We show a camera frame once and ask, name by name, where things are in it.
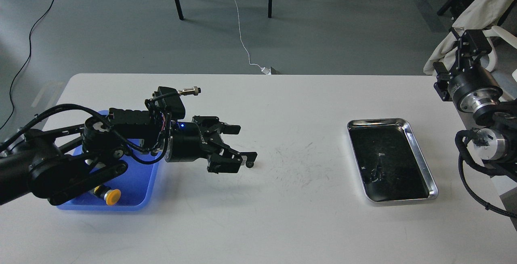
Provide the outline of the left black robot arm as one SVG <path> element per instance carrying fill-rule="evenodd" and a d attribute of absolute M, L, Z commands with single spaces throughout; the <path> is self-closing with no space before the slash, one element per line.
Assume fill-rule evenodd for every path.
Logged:
<path fill-rule="evenodd" d="M 211 173 L 237 173 L 254 166 L 256 152 L 239 152 L 222 134 L 241 127 L 216 116 L 186 115 L 182 96 L 199 95 L 199 87 L 158 87 L 144 101 L 144 111 L 110 108 L 102 115 L 77 104 L 51 107 L 1 144 L 1 204 L 26 194 L 53 206 L 91 193 L 114 205 L 120 191 L 106 185 L 137 165 L 207 160 Z"/>

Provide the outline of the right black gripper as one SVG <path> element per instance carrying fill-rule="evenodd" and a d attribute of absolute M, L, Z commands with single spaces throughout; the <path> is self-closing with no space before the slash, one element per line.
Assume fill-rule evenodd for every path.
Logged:
<path fill-rule="evenodd" d="M 483 107 L 500 103 L 502 89 L 492 74 L 481 67 L 481 58 L 492 52 L 492 46 L 481 29 L 468 29 L 459 34 L 450 29 L 456 38 L 455 62 L 451 73 L 443 62 L 434 62 L 437 82 L 433 87 L 442 101 L 452 101 L 462 113 L 476 113 Z"/>

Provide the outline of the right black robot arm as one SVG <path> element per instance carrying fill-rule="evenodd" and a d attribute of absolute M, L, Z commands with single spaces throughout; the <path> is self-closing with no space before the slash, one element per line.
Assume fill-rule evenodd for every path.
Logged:
<path fill-rule="evenodd" d="M 516 101 L 501 102 L 502 88 L 480 60 L 492 52 L 489 40 L 481 29 L 467 29 L 454 37 L 455 62 L 447 69 L 443 62 L 434 62 L 434 89 L 442 101 L 451 101 L 462 113 L 470 113 L 476 127 L 460 130 L 455 135 L 458 149 L 458 173 L 467 192 L 486 210 L 516 218 L 516 214 L 500 209 L 478 196 L 464 176 L 464 163 L 488 176 L 506 176 L 516 180 L 517 123 Z"/>

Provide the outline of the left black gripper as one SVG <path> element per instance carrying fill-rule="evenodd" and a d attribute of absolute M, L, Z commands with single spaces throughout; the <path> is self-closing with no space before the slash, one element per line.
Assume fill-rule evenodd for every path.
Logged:
<path fill-rule="evenodd" d="M 208 161 L 207 171 L 210 173 L 238 173 L 247 161 L 255 162 L 257 153 L 217 147 L 211 135 L 237 135 L 240 130 L 240 125 L 227 124 L 217 116 L 196 115 L 190 123 L 176 122 L 170 127 L 166 162 L 193 162 L 205 158 Z"/>

